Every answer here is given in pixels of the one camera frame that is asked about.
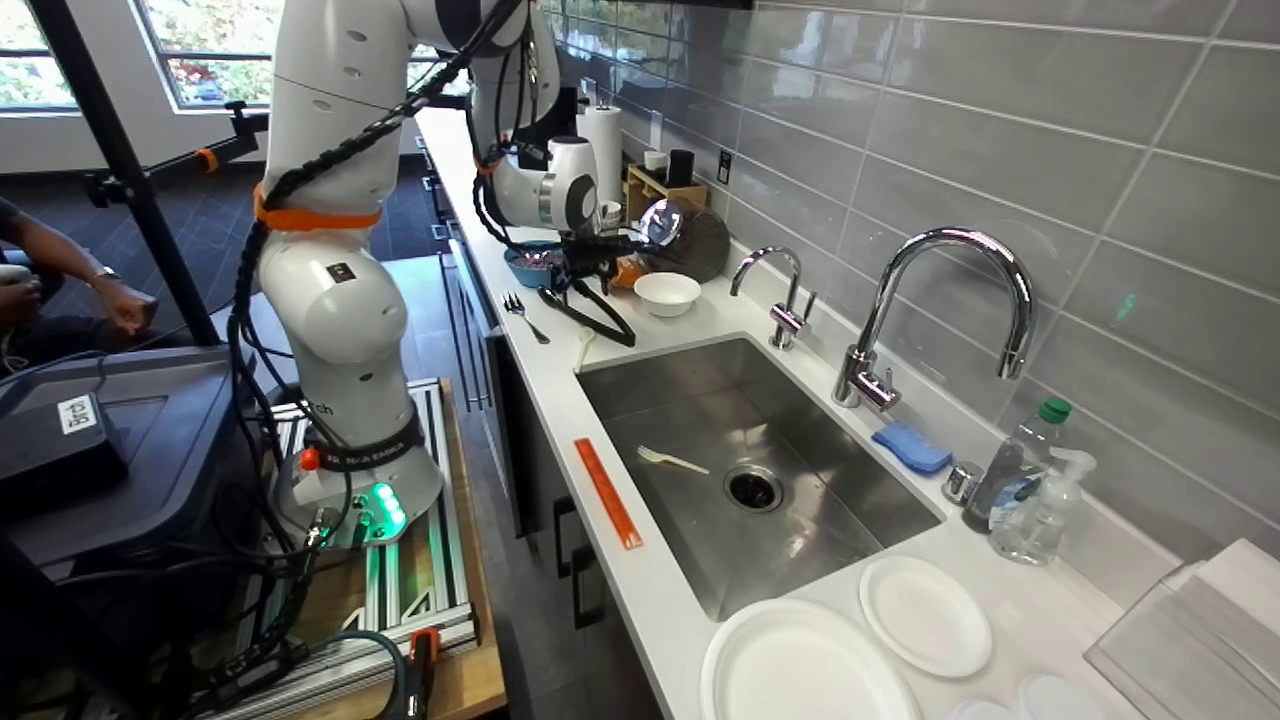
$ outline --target spoon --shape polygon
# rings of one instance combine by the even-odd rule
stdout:
[[[656,453],[656,448],[650,448],[650,445],[638,445],[638,453],[639,453],[639,465],[678,465],[678,468],[687,468],[687,471],[697,471],[697,475],[711,475],[704,465],[694,465],[694,461],[673,455],[673,453]]]
[[[551,343],[551,340],[526,314],[526,298],[519,298],[519,296],[510,296],[510,298],[506,298],[506,311],[519,314],[541,343]]]

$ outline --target sponge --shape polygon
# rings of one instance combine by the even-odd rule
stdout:
[[[918,475],[938,475],[954,465],[954,453],[938,448],[910,424],[886,424],[871,438],[886,445]]]

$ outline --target chrome faucet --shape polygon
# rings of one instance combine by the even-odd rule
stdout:
[[[815,292],[807,292],[803,311],[795,311],[795,296],[801,296],[801,254],[791,249],[755,249],[737,270],[733,270],[733,288],[727,296],[737,296],[743,288],[747,269],[755,269],[766,254],[780,252],[791,264],[791,279],[787,279],[787,298],[772,302],[772,349],[791,349],[791,337],[807,324]]]
[[[1030,279],[1026,264],[1002,238],[994,238],[983,233],[974,233],[974,227],[944,225],[944,227],[911,236],[887,259],[887,269],[881,276],[881,296],[878,296],[878,302],[871,302],[871,311],[864,318],[864,332],[846,351],[846,369],[835,374],[835,400],[848,400],[858,391],[858,400],[871,400],[881,413],[899,400],[899,391],[887,382],[887,374],[878,374],[878,337],[886,327],[886,314],[893,308],[893,296],[898,296],[898,285],[899,285],[903,269],[934,244],[978,249],[978,252],[983,252],[983,254],[994,254],[1002,264],[1002,270],[1011,285],[1011,324],[1009,324],[1009,337],[1004,337],[1004,351],[1002,351],[998,374],[1015,374],[1022,371],[1022,365],[1030,357],[1030,343],[1034,343],[1034,308],[1035,308],[1034,279]]]

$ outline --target white countertop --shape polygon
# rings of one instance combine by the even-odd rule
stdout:
[[[441,167],[441,179],[451,194],[459,233],[472,244],[472,254],[485,270],[492,302],[499,308],[506,296],[519,292],[528,314],[551,337],[551,343],[538,343],[534,332],[506,314],[515,365],[526,371],[528,397],[541,413],[551,453],[559,455],[565,485],[579,509],[579,518],[591,537],[600,568],[615,592],[615,609],[632,633],[638,656],[650,667],[656,694],[665,700],[668,714],[697,720],[701,714],[701,667],[704,650],[716,634],[716,620],[704,614],[694,583],[685,580],[673,548],[662,537],[662,525],[639,500],[619,453],[613,448],[606,424],[595,418],[590,397],[575,382],[575,371],[600,359],[650,357],[665,349],[704,343],[711,337],[751,337],[761,349],[801,382],[807,387],[853,436],[862,436],[878,455],[886,455],[867,436],[881,418],[864,408],[842,408],[834,400],[834,349],[815,349],[795,340],[795,349],[778,351],[769,349],[769,302],[755,296],[727,296],[727,279],[704,285],[704,298],[679,318],[654,318],[639,311],[638,298],[613,296],[619,314],[638,327],[639,343],[619,349],[590,327],[574,324],[570,314],[541,302],[538,292],[519,288],[519,279],[506,264],[506,244],[485,233],[472,212],[472,155],[469,130],[459,113],[420,113],[420,134]],[[591,475],[575,455],[575,438],[591,438],[626,509],[639,527],[639,548],[626,548],[595,500]],[[922,481],[887,461],[898,475],[924,496],[944,525],[934,532],[903,540],[881,557],[922,557],[959,580],[998,626],[998,656],[974,678],[934,678],[911,663],[898,660],[887,648],[886,656],[903,674],[918,694],[922,714],[950,714],[959,700],[1004,700],[1026,674],[1057,671],[1076,688],[1092,692],[1110,714],[1138,714],[1124,694],[1092,671],[1083,650],[1092,640],[1120,614],[1120,604],[1081,580],[1073,568],[1026,568],[988,548],[983,537],[969,532],[957,509],[942,496],[942,481]],[[858,604],[862,572],[871,563],[848,563],[815,583],[803,583],[787,596],[823,604],[864,626],[871,640],[867,620]]]

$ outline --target sink basin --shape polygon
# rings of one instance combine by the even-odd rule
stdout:
[[[711,620],[942,525],[743,337],[579,387]]]

